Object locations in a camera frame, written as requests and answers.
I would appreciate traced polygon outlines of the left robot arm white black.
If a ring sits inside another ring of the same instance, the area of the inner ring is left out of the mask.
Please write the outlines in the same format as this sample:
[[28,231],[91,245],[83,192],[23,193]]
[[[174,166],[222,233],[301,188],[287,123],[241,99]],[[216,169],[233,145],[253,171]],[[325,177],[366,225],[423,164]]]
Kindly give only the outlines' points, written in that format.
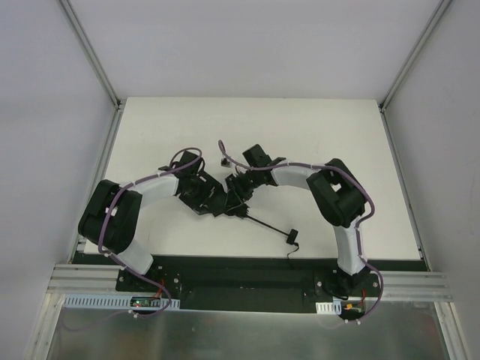
[[201,151],[186,148],[178,155],[179,160],[145,178],[124,184],[100,181],[79,220],[79,235],[121,266],[146,275],[154,259],[136,239],[141,209],[176,197],[198,215],[221,215],[227,194],[223,185],[204,171]]

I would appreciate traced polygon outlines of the black folding umbrella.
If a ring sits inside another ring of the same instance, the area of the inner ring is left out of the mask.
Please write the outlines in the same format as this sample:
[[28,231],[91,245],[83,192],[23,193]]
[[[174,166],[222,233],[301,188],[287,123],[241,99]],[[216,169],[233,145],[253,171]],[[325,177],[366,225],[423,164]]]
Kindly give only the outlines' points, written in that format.
[[289,267],[292,269],[293,265],[291,263],[290,256],[300,249],[300,245],[296,241],[299,231],[292,228],[289,232],[286,232],[249,215],[249,206],[247,202],[253,197],[253,195],[253,191],[250,193],[241,193],[239,190],[229,189],[225,195],[214,195],[213,203],[212,205],[208,206],[208,209],[215,217],[219,215],[226,215],[240,219],[248,219],[262,227],[268,228],[285,236],[286,243],[295,248],[286,255]]

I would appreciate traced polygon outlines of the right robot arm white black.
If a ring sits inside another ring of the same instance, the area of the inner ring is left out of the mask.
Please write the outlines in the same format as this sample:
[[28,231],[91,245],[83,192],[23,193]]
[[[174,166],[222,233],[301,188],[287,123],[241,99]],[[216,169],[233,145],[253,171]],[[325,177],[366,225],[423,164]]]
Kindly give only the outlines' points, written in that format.
[[330,296],[348,299],[370,273],[362,258],[359,232],[368,198],[356,178],[337,158],[320,165],[292,163],[285,157],[270,158],[258,144],[244,151],[243,156],[246,165],[224,158],[244,169],[225,178],[226,213],[246,217],[246,202],[263,185],[310,191],[320,214],[333,226],[337,244],[337,270],[324,280],[322,288]]

